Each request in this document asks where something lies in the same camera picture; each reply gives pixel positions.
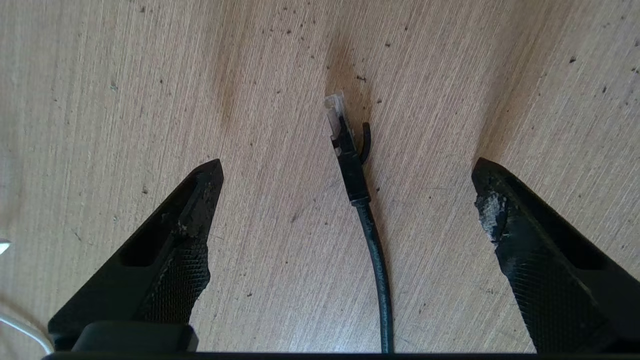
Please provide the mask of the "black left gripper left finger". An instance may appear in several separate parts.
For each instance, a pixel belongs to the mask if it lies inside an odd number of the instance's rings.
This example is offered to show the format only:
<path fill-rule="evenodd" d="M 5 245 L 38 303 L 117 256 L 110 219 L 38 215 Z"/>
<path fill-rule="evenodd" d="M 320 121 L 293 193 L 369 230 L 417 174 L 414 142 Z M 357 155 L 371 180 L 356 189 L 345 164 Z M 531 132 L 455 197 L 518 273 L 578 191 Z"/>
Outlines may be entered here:
<path fill-rule="evenodd" d="M 211 279 L 208 239 L 223 184 L 219 159 L 191 171 L 51 317 L 54 349 L 70 351 L 96 322 L 188 324 Z"/>

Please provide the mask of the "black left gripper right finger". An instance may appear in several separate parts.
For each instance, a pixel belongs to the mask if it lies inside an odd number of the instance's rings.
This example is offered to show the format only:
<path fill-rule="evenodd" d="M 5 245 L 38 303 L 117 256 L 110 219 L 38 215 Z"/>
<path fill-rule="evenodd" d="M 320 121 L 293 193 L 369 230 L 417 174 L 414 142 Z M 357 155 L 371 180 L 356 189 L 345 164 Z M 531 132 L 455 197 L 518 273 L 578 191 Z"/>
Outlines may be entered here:
<path fill-rule="evenodd" d="M 639 281 L 502 165 L 480 157 L 471 180 L 537 353 L 638 353 Z"/>

